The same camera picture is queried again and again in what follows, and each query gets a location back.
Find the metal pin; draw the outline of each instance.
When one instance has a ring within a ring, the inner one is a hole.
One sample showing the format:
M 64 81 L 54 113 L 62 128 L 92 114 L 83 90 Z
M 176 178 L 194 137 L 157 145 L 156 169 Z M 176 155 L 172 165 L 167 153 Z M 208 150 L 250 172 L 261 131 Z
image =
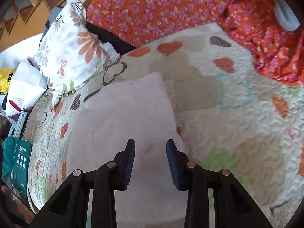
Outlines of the metal pin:
M 113 168 L 115 166 L 116 166 L 116 163 L 114 161 L 107 163 L 107 167 L 109 167 L 109 168 Z
M 74 170 L 73 171 L 73 176 L 77 177 L 81 175 L 81 170 Z
M 196 166 L 196 164 L 194 162 L 187 163 L 187 167 L 189 167 L 189 168 L 194 168 L 195 166 Z
M 222 174 L 223 174 L 224 176 L 229 176 L 229 175 L 230 175 L 230 171 L 224 169 L 224 170 L 222 170 Z

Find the white pillow with flowers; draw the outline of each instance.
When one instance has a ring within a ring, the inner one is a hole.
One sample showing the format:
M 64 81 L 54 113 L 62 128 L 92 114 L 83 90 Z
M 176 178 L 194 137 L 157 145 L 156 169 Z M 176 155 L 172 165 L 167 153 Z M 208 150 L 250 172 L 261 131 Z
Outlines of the white pillow with flowers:
M 53 107 L 62 96 L 83 87 L 106 62 L 120 55 L 107 42 L 86 29 L 86 9 L 80 0 L 67 0 L 51 24 L 34 56 L 40 72 L 48 79 Z

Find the pink towel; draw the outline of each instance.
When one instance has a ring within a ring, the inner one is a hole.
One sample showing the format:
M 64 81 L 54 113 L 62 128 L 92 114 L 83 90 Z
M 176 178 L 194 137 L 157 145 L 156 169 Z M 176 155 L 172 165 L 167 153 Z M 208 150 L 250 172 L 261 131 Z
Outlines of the pink towel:
M 130 185 L 115 191 L 118 225 L 182 227 L 187 192 L 173 185 L 166 142 L 173 139 L 179 151 L 184 148 L 160 73 L 108 85 L 85 102 L 69 144 L 67 175 L 75 169 L 97 170 L 123 151 L 129 138 L 136 153 Z

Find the red floral fabric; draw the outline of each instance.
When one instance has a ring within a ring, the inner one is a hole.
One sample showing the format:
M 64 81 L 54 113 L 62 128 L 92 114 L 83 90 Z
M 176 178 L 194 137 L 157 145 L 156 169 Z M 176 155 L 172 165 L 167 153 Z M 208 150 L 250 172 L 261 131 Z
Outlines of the red floral fabric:
M 87 20 L 139 47 L 216 21 L 232 0 L 93 0 Z
M 303 30 L 285 31 L 275 18 L 274 6 L 273 0 L 237 0 L 217 22 L 234 41 L 251 51 L 258 73 L 303 87 Z

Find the quilted bedspread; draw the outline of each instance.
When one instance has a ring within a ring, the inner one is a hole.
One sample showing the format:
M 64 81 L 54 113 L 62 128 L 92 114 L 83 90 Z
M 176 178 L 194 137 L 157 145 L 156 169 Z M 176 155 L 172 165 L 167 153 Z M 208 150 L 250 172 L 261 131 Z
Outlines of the quilted bedspread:
M 283 227 L 304 196 L 304 91 L 260 76 L 252 60 L 248 50 L 212 23 L 123 55 L 120 63 L 64 97 L 54 112 L 46 92 L 23 136 L 33 144 L 32 207 L 41 209 L 66 178 L 71 131 L 86 98 L 111 82 L 161 72 L 189 158 L 205 169 L 229 169 L 271 224 Z M 209 201 L 212 213 L 212 197 Z

